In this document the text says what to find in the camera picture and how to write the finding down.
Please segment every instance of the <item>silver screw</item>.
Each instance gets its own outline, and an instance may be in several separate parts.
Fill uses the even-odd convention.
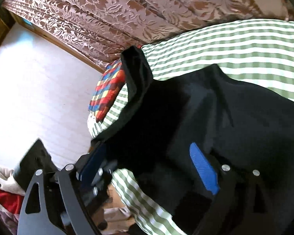
[[[94,192],[94,195],[97,196],[97,194],[98,194],[98,189],[97,189],[96,187],[94,187],[92,191]]]
[[[74,165],[73,164],[68,164],[68,165],[65,166],[65,169],[67,171],[70,171],[70,170],[74,169]]]
[[[101,175],[103,174],[103,170],[102,170],[102,168],[99,168],[99,169],[98,169],[98,174],[99,174],[99,176],[101,176]]]
[[[226,164],[222,165],[221,168],[223,171],[229,171],[231,169],[231,167]]]
[[[38,170],[36,170],[35,174],[36,174],[36,176],[41,175],[41,174],[42,174],[42,169],[38,169]]]
[[[254,174],[256,177],[258,177],[258,176],[260,175],[260,172],[259,172],[259,170],[254,169],[254,170],[253,170],[253,174]]]

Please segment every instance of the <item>plaid pillow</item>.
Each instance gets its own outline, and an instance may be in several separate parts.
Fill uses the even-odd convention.
[[[96,116],[96,122],[103,121],[124,84],[125,72],[120,58],[108,64],[92,96],[88,110]]]

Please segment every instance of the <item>bed sheet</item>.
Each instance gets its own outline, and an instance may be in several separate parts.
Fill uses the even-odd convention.
[[[251,19],[224,23],[145,45],[142,51],[156,80],[217,63],[230,78],[261,85],[294,101],[294,22]],[[116,121],[127,101],[125,84],[102,123],[89,115],[91,135],[96,137]],[[171,215],[140,190],[130,171],[117,170],[112,183],[147,234],[184,235]]]

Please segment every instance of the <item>floral pattern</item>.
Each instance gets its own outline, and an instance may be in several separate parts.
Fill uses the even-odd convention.
[[[5,0],[3,6],[102,68],[131,45],[211,24],[266,17],[254,0]],[[285,7],[291,20],[288,0]]]

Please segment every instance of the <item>white floor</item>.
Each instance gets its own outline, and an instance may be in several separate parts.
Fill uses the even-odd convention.
[[[101,74],[16,24],[0,47],[0,164],[39,137],[62,168],[87,153],[88,105]]]

